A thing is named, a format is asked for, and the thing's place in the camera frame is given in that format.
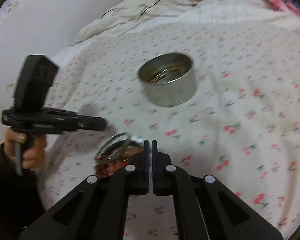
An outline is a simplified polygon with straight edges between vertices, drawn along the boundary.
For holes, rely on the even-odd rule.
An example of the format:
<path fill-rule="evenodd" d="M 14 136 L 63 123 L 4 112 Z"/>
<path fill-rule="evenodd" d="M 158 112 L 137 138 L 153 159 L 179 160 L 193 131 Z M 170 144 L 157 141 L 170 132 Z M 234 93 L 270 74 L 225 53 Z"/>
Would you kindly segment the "person's left hand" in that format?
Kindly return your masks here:
<path fill-rule="evenodd" d="M 12 163 L 15 163 L 15 143 L 24 144 L 27 141 L 26 134 L 17 133 L 8 128 L 5 132 L 4 153 Z M 34 137 L 32 147 L 23 153 L 22 165 L 25 170 L 35 171 L 45 159 L 47 146 L 46 135 L 40 134 Z"/>

